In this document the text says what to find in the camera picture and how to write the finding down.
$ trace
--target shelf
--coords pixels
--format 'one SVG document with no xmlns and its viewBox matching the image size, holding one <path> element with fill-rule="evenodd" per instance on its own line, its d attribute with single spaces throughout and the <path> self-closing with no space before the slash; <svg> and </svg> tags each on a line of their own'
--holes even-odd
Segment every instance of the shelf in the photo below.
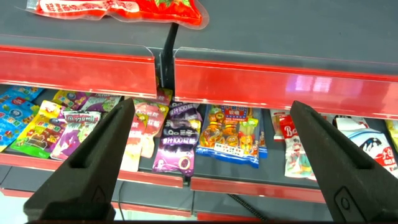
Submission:
<svg viewBox="0 0 398 224">
<path fill-rule="evenodd" d="M 0 85 L 0 92 L 4 92 L 7 89 L 7 85 Z M 44 90 L 39 97 L 34 100 L 34 103 L 41 105 L 43 100 L 52 100 L 56 92 L 56 90 Z M 128 172 L 121 170 L 119 172 L 118 179 L 182 188 L 183 177 L 180 172 L 170 172 L 166 174 L 152 172 L 152 166 L 154 164 L 158 145 L 159 138 L 155 138 L 154 155 L 150 159 L 144 157 L 140 159 L 138 172 Z M 62 164 L 62 161 L 32 157 L 22 152 L 15 151 L 9 147 L 4 152 L 0 153 L 0 164 L 54 171 Z"/>
<path fill-rule="evenodd" d="M 201 3 L 211 22 L 174 43 L 178 100 L 398 119 L 398 2 Z"/>
<path fill-rule="evenodd" d="M 67 21 L 23 10 L 26 0 L 1 3 L 0 83 L 156 96 L 155 57 L 171 24 Z"/>
<path fill-rule="evenodd" d="M 1 184 L 1 192 L 7 196 L 30 197 L 52 173 L 44 170 L 12 167 Z M 122 181 L 116 182 L 113 193 L 112 201 L 115 208 L 118 208 L 117 201 L 121 184 Z M 125 182 L 121 193 L 121 206 L 126 210 L 191 216 L 193 192 L 187 187 L 176 189 Z"/>
<path fill-rule="evenodd" d="M 273 140 L 274 132 L 269 110 L 264 110 L 263 115 L 268 158 L 260 159 L 259 168 L 196 155 L 191 189 L 325 203 L 317 182 L 285 177 L 285 144 Z M 383 132 L 393 147 L 383 120 L 366 121 L 370 128 Z"/>
<path fill-rule="evenodd" d="M 271 220 L 332 221 L 325 204 L 247 195 L 239 197 Z M 255 218 L 249 210 L 230 196 L 211 192 L 195 192 L 193 212 L 198 214 L 198 220 L 202 217 L 213 221 L 218 220 L 220 216 L 228 220 L 241 221 L 248 221 L 245 217 Z"/>
</svg>

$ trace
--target blue snack package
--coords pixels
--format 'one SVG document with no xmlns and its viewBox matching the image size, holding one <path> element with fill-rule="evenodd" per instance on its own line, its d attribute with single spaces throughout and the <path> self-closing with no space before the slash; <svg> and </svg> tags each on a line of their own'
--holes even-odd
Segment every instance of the blue snack package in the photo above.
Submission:
<svg viewBox="0 0 398 224">
<path fill-rule="evenodd" d="M 261 109 L 207 105 L 198 155 L 259 167 Z"/>
<path fill-rule="evenodd" d="M 29 87 L 29 86 L 11 86 L 2 95 L 9 95 L 10 97 L 21 97 L 25 100 L 32 101 L 38 97 L 43 91 L 43 88 Z"/>
<path fill-rule="evenodd" d="M 33 120 L 38 106 L 21 97 L 0 103 L 0 152 L 5 150 Z"/>
<path fill-rule="evenodd" d="M 266 130 L 265 130 L 265 124 L 264 124 L 264 116 L 263 110 L 261 110 L 261 118 L 260 118 L 260 136 L 259 136 L 259 157 L 260 159 L 266 159 L 268 158 L 268 148 L 266 145 Z"/>
</svg>

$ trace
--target red shelf edge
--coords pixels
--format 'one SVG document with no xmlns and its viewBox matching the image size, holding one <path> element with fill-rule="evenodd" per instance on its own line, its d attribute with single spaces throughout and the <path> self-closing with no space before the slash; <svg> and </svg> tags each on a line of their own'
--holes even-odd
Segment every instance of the red shelf edge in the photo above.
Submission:
<svg viewBox="0 0 398 224">
<path fill-rule="evenodd" d="M 237 215 L 223 215 L 223 214 L 206 213 L 206 212 L 198 212 L 197 218 L 198 218 L 198 221 L 261 222 L 260 219 L 253 218 L 253 217 L 242 217 L 242 216 L 237 216 Z"/>
<path fill-rule="evenodd" d="M 32 169 L 54 171 L 58 169 L 58 167 L 60 167 L 62 161 L 0 153 L 0 164 L 6 166 L 26 167 Z M 178 187 L 178 188 L 183 187 L 182 177 L 155 174 L 149 172 L 128 172 L 121 170 L 119 172 L 118 179 L 140 182 L 145 184 L 163 185 L 169 187 Z"/>
<path fill-rule="evenodd" d="M 178 101 L 288 110 L 299 100 L 320 113 L 398 119 L 397 95 L 398 75 L 175 59 Z"/>
<path fill-rule="evenodd" d="M 11 189 L 0 189 L 5 196 L 10 197 L 22 197 L 22 198 L 29 198 L 33 195 L 33 192 L 26 192 L 23 190 L 11 190 Z M 119 205 L 117 202 L 111 202 L 112 206 L 115 209 L 119 209 Z M 156 207 L 148 207 L 143 205 L 133 205 L 129 203 L 120 203 L 122 209 L 125 210 L 132 210 L 138 212 L 149 212 L 149 213 L 156 213 L 161 215 L 178 215 L 183 217 L 191 217 L 190 211 L 183 211 L 183 210 L 172 210 L 167 208 L 156 208 Z"/>
<path fill-rule="evenodd" d="M 271 184 L 219 180 L 202 177 L 191 178 L 191 190 L 225 194 L 273 197 L 304 202 L 325 203 L 321 190 Z"/>
</svg>

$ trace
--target snack package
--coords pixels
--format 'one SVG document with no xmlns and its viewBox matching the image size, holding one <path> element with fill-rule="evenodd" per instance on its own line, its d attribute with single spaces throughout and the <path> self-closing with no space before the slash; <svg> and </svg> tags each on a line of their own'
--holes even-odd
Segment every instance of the snack package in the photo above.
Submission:
<svg viewBox="0 0 398 224">
<path fill-rule="evenodd" d="M 119 103 L 120 98 L 121 96 L 93 93 L 81 107 L 81 110 L 109 113 Z"/>
<path fill-rule="evenodd" d="M 185 119 L 166 121 L 152 168 L 154 172 L 179 170 L 186 177 L 193 175 L 193 148 L 199 139 L 200 123 Z"/>
<path fill-rule="evenodd" d="M 286 142 L 285 176 L 315 180 L 310 161 L 290 115 L 279 116 L 280 130 Z"/>
<path fill-rule="evenodd" d="M 96 111 L 64 111 L 66 128 L 51 152 L 53 159 L 66 160 L 93 131 L 101 118 Z"/>
<path fill-rule="evenodd" d="M 62 106 L 66 106 L 72 110 L 80 110 L 80 108 L 86 103 L 90 97 L 90 93 L 84 93 L 79 91 L 68 91 L 59 90 L 54 98 L 53 102 Z"/>
<path fill-rule="evenodd" d="M 396 151 L 398 152 L 398 121 L 394 120 L 386 120 L 387 129 L 390 132 L 392 142 L 396 147 Z"/>
<path fill-rule="evenodd" d="M 338 121 L 337 126 L 347 126 L 347 124 L 343 124 L 345 121 L 346 120 Z M 394 152 L 383 133 L 371 128 L 352 129 L 351 131 L 341 132 L 377 163 L 398 178 L 398 166 L 396 164 Z"/>
<path fill-rule="evenodd" d="M 279 117 L 283 115 L 289 115 L 290 112 L 288 110 L 269 110 L 269 112 L 271 114 L 272 125 L 275 131 L 274 140 L 281 141 L 284 139 L 284 135 L 280 129 Z"/>
<path fill-rule="evenodd" d="M 259 119 L 257 108 L 208 105 L 197 154 L 258 168 Z"/>
<path fill-rule="evenodd" d="M 198 120 L 202 121 L 200 113 L 197 111 L 198 103 L 179 103 L 173 102 L 170 105 L 170 119 Z"/>
<path fill-rule="evenodd" d="M 57 19 L 100 20 L 105 15 L 122 22 L 176 22 L 202 29 L 208 14 L 196 0 L 28 0 L 30 12 Z"/>
<path fill-rule="evenodd" d="M 134 99 L 134 106 L 137 114 L 148 115 L 147 126 L 141 138 L 141 156 L 151 158 L 155 148 L 154 136 L 162 129 L 169 107 L 138 98 Z"/>
<path fill-rule="evenodd" d="M 21 97 L 8 98 L 0 105 L 0 152 L 2 152 L 33 120 L 35 113 L 38 112 L 36 109 L 38 106 Z"/>
<path fill-rule="evenodd" d="M 39 113 L 30 122 L 11 148 L 28 155 L 48 158 L 66 127 L 64 107 L 44 100 Z"/>
<path fill-rule="evenodd" d="M 266 127 L 264 125 L 264 119 L 263 116 L 261 116 L 259 120 L 260 124 L 260 136 L 259 136 L 259 157 L 260 159 L 266 159 L 268 158 L 268 149 L 266 146 Z"/>
<path fill-rule="evenodd" d="M 127 139 L 126 149 L 124 150 L 121 170 L 137 172 L 139 167 L 139 158 L 141 157 L 142 136 L 145 132 L 148 122 L 148 115 L 134 114 L 132 119 L 129 138 Z"/>
<path fill-rule="evenodd" d="M 28 86 L 11 86 L 2 95 L 8 95 L 9 97 L 21 97 L 25 100 L 32 101 L 38 97 L 38 95 L 43 91 L 43 88 L 28 87 Z"/>
</svg>

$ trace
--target purple snack package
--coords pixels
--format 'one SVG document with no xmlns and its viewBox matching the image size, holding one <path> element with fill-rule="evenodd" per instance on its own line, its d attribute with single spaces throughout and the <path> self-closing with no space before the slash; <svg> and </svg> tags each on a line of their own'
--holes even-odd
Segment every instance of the purple snack package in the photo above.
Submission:
<svg viewBox="0 0 398 224">
<path fill-rule="evenodd" d="M 197 111 L 198 103 L 172 102 L 170 105 L 170 119 L 198 120 L 202 121 L 200 113 Z"/>
<path fill-rule="evenodd" d="M 81 107 L 81 110 L 110 112 L 119 103 L 120 98 L 121 96 L 94 93 Z"/>
<path fill-rule="evenodd" d="M 96 111 L 64 111 L 63 115 L 67 125 L 59 141 L 54 144 L 50 155 L 53 159 L 68 159 L 101 118 L 101 113 Z"/>
<path fill-rule="evenodd" d="M 200 121 L 168 119 L 160 139 L 154 172 L 179 170 L 183 175 L 193 175 L 194 151 L 199 140 Z"/>
</svg>

